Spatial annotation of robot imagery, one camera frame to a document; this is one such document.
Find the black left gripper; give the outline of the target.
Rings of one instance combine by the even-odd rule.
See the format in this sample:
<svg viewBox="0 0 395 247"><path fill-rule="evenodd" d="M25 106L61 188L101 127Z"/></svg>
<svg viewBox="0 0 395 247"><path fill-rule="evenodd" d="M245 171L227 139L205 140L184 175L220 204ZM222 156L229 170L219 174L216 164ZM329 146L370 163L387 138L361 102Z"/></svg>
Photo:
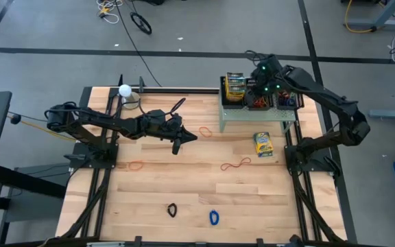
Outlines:
<svg viewBox="0 0 395 247"><path fill-rule="evenodd" d="M173 143L172 153L175 155L178 154L181 144L196 141L198 139L195 134L182 126L182 117L179 114L173 114L171 118L162 125L161 130L162 137Z"/></svg>

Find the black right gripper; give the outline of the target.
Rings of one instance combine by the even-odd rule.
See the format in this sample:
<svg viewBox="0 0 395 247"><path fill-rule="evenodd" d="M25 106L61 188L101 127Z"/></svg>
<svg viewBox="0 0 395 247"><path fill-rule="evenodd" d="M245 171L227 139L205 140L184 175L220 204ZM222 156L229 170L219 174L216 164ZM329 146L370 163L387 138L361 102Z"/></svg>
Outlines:
<svg viewBox="0 0 395 247"><path fill-rule="evenodd" d="M271 95L280 88L276 76L282 70L282 65L275 54L270 54L259 61L256 69L251 73L251 78L255 81L252 90L245 93L246 106L266 105L267 100L263 95Z"/></svg>

